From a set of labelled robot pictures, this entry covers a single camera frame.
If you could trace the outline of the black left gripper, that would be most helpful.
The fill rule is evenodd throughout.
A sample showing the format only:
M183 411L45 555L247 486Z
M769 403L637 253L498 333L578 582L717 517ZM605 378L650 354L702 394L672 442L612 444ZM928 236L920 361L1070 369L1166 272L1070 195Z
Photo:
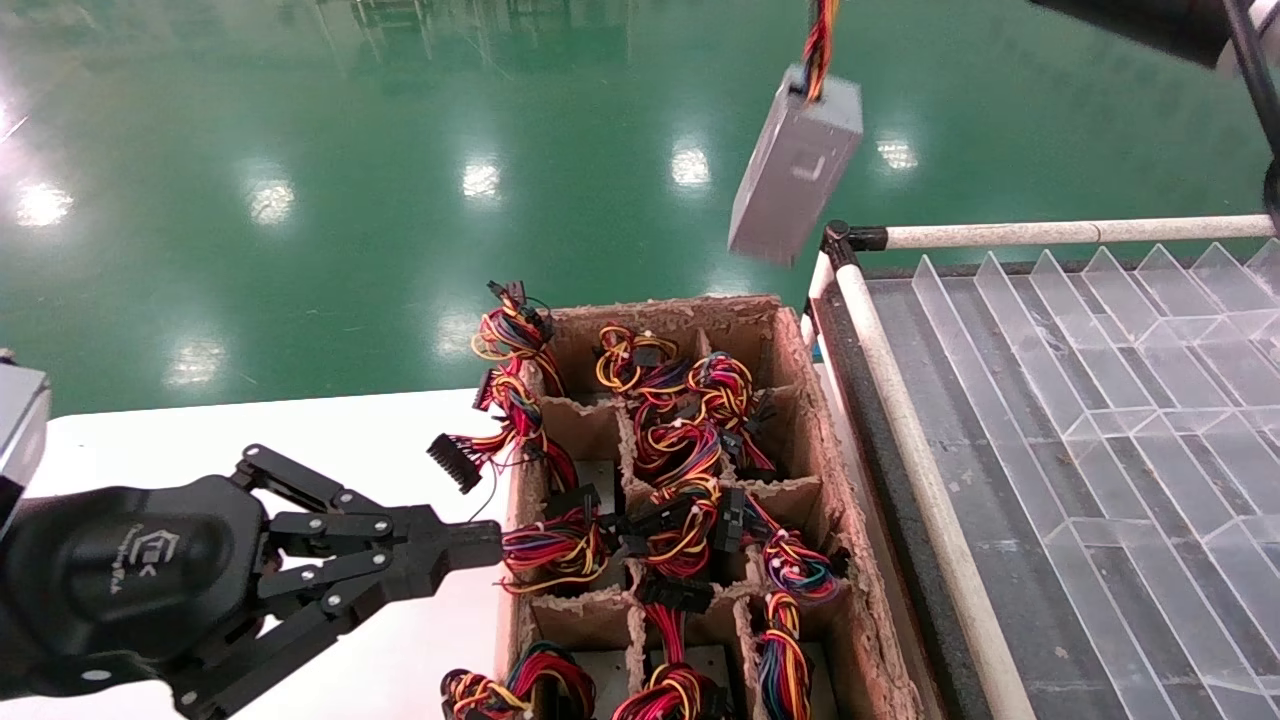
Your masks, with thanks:
M283 552L353 555L256 587L268 515L255 489L298 507L268 524ZM232 483L27 500L3 537L3 698L163 679L225 656L273 615L246 647L170 680L183 717L229 719L387 605L499 561L495 521L385 507L262 445L244 450Z

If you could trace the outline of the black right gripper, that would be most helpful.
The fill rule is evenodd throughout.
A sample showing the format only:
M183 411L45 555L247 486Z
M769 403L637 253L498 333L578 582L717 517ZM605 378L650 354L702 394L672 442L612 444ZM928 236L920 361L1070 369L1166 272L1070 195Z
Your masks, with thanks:
M1228 47L1228 13L1221 1L1038 1L1037 5L1198 67L1216 67Z

